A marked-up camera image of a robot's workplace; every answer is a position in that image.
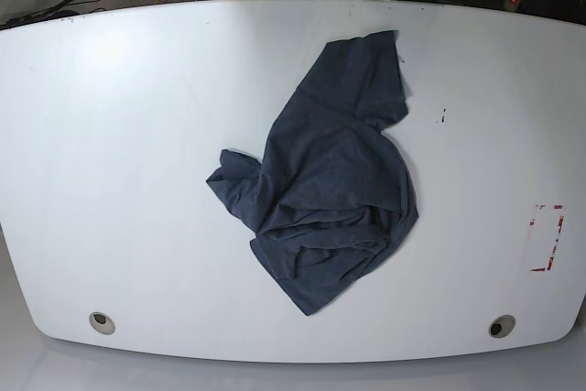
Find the left table grommet hole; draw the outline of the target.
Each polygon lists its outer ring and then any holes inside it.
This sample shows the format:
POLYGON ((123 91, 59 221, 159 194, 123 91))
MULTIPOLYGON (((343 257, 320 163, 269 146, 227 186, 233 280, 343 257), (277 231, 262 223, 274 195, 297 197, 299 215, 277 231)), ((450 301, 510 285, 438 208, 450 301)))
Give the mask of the left table grommet hole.
POLYGON ((115 324, 112 319, 101 312, 91 313, 89 323, 95 331, 102 335, 112 335, 115 332, 115 324))

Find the table grommet hole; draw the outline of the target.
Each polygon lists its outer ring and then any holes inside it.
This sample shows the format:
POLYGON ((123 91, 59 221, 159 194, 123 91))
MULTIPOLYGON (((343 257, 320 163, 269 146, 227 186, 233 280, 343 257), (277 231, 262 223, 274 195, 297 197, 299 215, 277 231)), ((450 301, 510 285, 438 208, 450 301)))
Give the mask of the table grommet hole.
POLYGON ((112 319, 101 312, 91 313, 89 323, 95 331, 102 335, 112 335, 115 332, 115 324, 112 319))
POLYGON ((512 315, 503 315, 489 325, 488 333, 492 338, 502 339, 512 332, 515 324, 516 320, 512 315))

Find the right table grommet hole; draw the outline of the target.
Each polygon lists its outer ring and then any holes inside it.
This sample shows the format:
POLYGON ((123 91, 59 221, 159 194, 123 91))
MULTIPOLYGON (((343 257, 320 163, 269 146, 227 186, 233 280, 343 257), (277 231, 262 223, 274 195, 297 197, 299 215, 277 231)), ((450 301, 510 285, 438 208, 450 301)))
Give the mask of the right table grommet hole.
POLYGON ((488 333, 492 338, 502 339, 512 332, 515 324, 516 320, 512 315, 503 315, 489 325, 488 333))

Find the dark blue T-shirt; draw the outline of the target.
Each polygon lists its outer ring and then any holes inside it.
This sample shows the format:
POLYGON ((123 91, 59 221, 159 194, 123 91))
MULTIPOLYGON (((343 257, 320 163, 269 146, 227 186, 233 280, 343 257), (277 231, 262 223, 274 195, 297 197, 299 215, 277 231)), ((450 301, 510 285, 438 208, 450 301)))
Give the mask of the dark blue T-shirt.
POLYGON ((376 270, 415 225, 414 185, 385 136, 407 113, 395 31, 332 41, 273 123, 264 155, 224 150, 208 177, 303 314, 376 270))

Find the red tape rectangle marking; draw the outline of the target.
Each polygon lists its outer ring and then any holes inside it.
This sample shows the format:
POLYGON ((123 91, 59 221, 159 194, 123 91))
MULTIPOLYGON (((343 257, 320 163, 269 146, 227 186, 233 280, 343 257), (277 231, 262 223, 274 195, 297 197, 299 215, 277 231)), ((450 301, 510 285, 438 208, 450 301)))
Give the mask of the red tape rectangle marking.
POLYGON ((530 272, 548 272, 553 267, 564 215, 562 204, 538 204, 535 206, 529 223, 526 248, 530 272))

